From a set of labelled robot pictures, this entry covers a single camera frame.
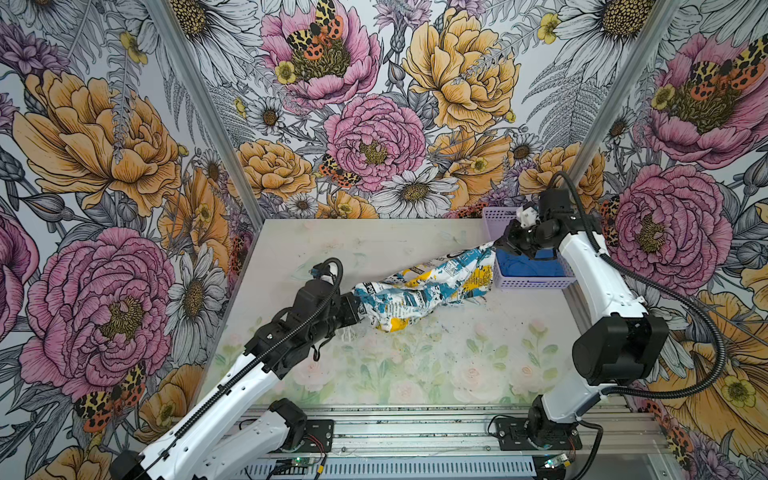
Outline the lavender plastic laundry basket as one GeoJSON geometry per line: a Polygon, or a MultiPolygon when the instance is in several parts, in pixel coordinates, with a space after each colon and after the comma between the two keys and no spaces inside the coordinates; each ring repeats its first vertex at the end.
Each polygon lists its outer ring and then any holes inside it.
{"type": "MultiPolygon", "coordinates": [[[[512,207],[485,207],[482,210],[482,219],[490,240],[500,238],[510,221],[516,218],[516,209],[512,207]]],[[[539,251],[535,260],[503,250],[496,253],[494,286],[498,289],[562,290],[575,282],[576,278],[570,268],[561,258],[555,259],[552,250],[539,251]]]]}

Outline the white teal yellow printed garment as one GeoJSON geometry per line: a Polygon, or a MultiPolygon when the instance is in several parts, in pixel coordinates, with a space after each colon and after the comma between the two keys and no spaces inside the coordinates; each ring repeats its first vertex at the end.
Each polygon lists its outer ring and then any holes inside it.
{"type": "Polygon", "coordinates": [[[492,289],[496,252],[491,243],[396,272],[352,290],[363,323],[386,333],[406,329],[443,306],[459,305],[492,289]]]}

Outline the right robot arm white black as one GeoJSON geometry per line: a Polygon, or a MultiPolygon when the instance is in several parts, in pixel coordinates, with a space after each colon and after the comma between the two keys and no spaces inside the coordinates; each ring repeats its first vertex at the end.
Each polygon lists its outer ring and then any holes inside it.
{"type": "Polygon", "coordinates": [[[669,335],[666,322],[648,312],[610,265],[599,223],[575,211],[573,199],[565,189],[544,191],[538,209],[519,213],[494,243],[498,251],[530,259],[551,251],[587,300],[591,325],[572,345],[574,372],[537,396],[528,412],[526,435],[538,448],[564,441],[613,388],[647,376],[669,335]]]}

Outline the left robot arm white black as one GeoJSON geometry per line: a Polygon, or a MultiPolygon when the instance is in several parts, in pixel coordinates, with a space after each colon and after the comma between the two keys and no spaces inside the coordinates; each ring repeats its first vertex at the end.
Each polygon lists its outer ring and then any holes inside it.
{"type": "Polygon", "coordinates": [[[358,322],[359,302],[341,292],[341,279],[340,273],[326,273],[308,281],[293,305],[257,330],[222,381],[176,426],[141,452],[119,454],[110,465],[111,477],[224,478],[258,456],[296,449],[305,436],[307,416],[287,399],[273,402],[235,435],[227,433],[291,369],[318,358],[336,330],[358,322]]]}

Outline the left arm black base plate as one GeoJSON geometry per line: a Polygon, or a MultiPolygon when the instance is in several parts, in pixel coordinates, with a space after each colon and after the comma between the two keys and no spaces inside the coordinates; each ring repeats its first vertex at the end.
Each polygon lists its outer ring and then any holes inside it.
{"type": "Polygon", "coordinates": [[[270,454],[295,454],[295,453],[330,453],[334,439],[335,422],[333,420],[310,418],[305,426],[304,433],[292,444],[288,438],[280,448],[270,451],[270,454]]]}

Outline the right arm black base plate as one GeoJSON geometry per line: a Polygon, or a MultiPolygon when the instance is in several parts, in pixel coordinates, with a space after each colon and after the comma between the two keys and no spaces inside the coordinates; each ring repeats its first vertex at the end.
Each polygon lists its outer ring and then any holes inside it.
{"type": "Polygon", "coordinates": [[[488,425],[502,451],[568,450],[583,448],[576,424],[554,423],[544,420],[534,424],[523,417],[495,416],[488,425]]]}

